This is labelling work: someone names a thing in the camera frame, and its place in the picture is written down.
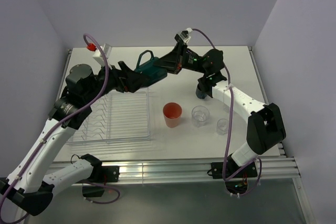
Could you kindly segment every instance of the white tabletop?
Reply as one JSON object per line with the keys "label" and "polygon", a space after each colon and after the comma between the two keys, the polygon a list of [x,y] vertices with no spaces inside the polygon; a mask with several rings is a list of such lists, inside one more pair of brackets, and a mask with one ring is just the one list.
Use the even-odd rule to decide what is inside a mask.
{"label": "white tabletop", "polygon": [[[211,47],[190,48],[200,56],[211,49]],[[171,51],[172,47],[113,48],[109,62],[118,68],[117,62],[123,60],[134,69],[139,54],[147,49],[152,50],[155,56],[161,57]],[[248,48],[240,46],[217,47],[217,49],[224,52],[224,62],[230,71],[232,84],[249,96],[264,101]],[[74,48],[66,75],[69,74],[71,67],[81,63],[89,64],[95,73],[100,69],[92,59],[92,52],[86,48]],[[75,153],[78,155],[90,153],[101,160],[118,161],[223,157],[227,135],[217,135],[216,123],[221,118],[228,118],[227,108],[215,99],[207,97],[205,100],[200,100],[196,97],[197,80],[201,76],[200,73],[183,69],[178,75],[169,74],[167,78],[150,87],[150,140],[84,146],[65,145],[55,161],[68,161]],[[162,114],[162,108],[168,102],[176,102],[183,109],[181,124],[173,129],[165,125]],[[197,105],[203,105],[210,111],[210,122],[200,128],[191,124],[191,111]],[[244,120],[238,114],[234,114],[230,153],[245,142],[246,130]],[[277,146],[264,154],[264,156],[279,155]]]}

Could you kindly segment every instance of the gray wall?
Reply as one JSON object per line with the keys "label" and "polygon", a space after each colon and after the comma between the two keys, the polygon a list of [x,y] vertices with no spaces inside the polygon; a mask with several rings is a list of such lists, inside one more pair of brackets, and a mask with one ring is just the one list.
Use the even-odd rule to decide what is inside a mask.
{"label": "gray wall", "polygon": [[[254,45],[276,0],[38,0],[69,47],[93,34],[113,46],[167,46],[204,29],[217,45]],[[207,45],[194,36],[192,45]]]}
{"label": "gray wall", "polygon": [[254,47],[319,223],[336,217],[336,0],[278,0]]}
{"label": "gray wall", "polygon": [[0,176],[39,136],[55,101],[66,50],[36,0],[0,0]]}

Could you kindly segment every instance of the cable clip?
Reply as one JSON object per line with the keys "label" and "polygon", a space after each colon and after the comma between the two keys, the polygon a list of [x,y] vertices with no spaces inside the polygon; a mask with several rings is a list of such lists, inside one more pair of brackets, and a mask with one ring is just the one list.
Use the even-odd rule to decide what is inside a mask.
{"label": "cable clip", "polygon": [[234,86],[230,83],[229,84],[229,86],[227,86],[227,88],[226,89],[224,89],[224,91],[223,92],[226,92],[226,91],[228,91],[229,90],[229,88],[233,88]]}

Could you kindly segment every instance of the metal frame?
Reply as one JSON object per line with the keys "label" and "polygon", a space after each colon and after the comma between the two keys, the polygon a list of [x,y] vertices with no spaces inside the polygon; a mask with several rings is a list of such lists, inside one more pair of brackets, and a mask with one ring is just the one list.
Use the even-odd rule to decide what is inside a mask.
{"label": "metal frame", "polygon": [[[268,99],[265,93],[264,85],[262,84],[258,68],[254,59],[251,47],[248,47],[249,53],[257,74],[260,88],[266,103]],[[58,96],[61,93],[61,87],[65,78],[65,73],[71,57],[72,50],[69,50],[65,70],[58,91]],[[287,157],[282,143],[278,144],[280,156],[266,157],[262,156],[262,179],[281,179],[292,178],[298,199],[306,220],[306,223],[316,223],[308,197],[303,189],[301,175],[299,173],[294,157]],[[116,185],[124,184],[159,184],[159,183],[191,183],[191,182],[222,182],[221,179],[212,179],[207,175],[207,171],[211,167],[212,162],[221,162],[223,158],[201,158],[201,159],[178,159],[178,160],[162,160],[162,161],[103,161],[103,166],[118,165],[120,167],[120,175]],[[66,166],[70,162],[54,162],[48,173],[55,172]]]}

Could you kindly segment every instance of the teal object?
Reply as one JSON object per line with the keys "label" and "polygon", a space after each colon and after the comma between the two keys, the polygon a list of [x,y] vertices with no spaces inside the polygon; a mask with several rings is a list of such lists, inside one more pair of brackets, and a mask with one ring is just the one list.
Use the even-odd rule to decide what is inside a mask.
{"label": "teal object", "polygon": [[[151,54],[151,58],[140,65],[142,56],[148,52]],[[151,50],[146,50],[139,55],[138,63],[136,64],[136,69],[134,71],[150,77],[150,80],[145,82],[142,87],[149,87],[150,85],[153,85],[154,83],[167,77],[167,70],[154,66],[154,62],[158,59],[158,57],[154,57],[154,54]]]}

